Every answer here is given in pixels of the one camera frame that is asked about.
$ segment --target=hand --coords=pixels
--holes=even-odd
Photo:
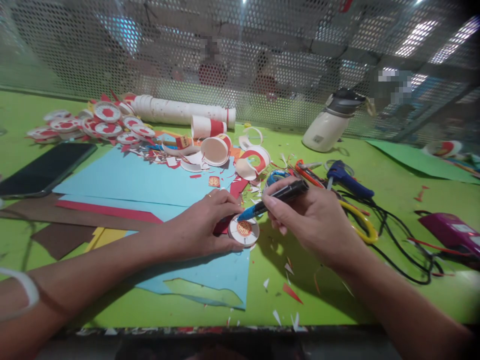
[[[242,244],[225,236],[216,237],[213,230],[221,219],[243,211],[227,190],[215,189],[177,217],[160,227],[155,226],[152,230],[156,229],[157,233],[151,238],[155,246],[161,247],[159,254],[162,254],[162,261],[182,261],[241,251],[244,249]]]
[[[313,252],[329,268],[355,261],[367,249],[345,215],[332,191],[310,186],[303,195],[288,204],[269,195],[297,181],[294,176],[282,179],[263,194],[271,226],[282,235],[290,229],[300,244]]]

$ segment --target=yellow scissors handle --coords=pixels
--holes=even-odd
[[[370,220],[368,220],[365,215],[363,215],[360,211],[358,211],[356,208],[354,208],[352,205],[350,204],[347,204],[346,202],[344,201],[340,201],[340,205],[342,208],[345,208],[347,209],[348,211],[350,211],[352,214],[354,214],[356,216],[356,218],[358,219],[358,221],[361,221],[364,225],[365,225],[365,228],[368,230],[368,236],[365,235],[361,230],[359,230],[355,225],[352,224],[353,228],[355,229],[356,233],[358,234],[359,237],[361,237],[361,239],[366,242],[367,244],[373,244],[373,243],[376,243],[379,239],[379,234],[377,233],[377,231],[375,230],[374,226],[372,225],[372,223],[370,222]]]

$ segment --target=white water bottle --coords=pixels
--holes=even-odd
[[[301,140],[312,150],[324,153],[329,151],[349,126],[355,110],[363,104],[365,97],[350,89],[341,87],[330,95],[326,108],[311,123]]]

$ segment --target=pen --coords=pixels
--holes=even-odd
[[[303,179],[298,181],[292,182],[290,185],[281,188],[277,192],[273,193],[273,198],[277,198],[278,200],[283,201],[284,203],[288,203],[289,201],[295,199],[296,197],[300,196],[301,194],[305,194],[309,190],[309,185]],[[267,211],[267,207],[265,206],[263,201],[249,207],[244,212],[240,214],[237,221],[249,220],[252,219],[260,214],[263,214]]]

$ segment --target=hot glue gun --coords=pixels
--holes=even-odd
[[[335,183],[342,185],[358,198],[371,199],[375,195],[372,190],[360,184],[345,171],[345,164],[341,160],[337,160],[331,165],[326,176],[329,180],[333,178]]]

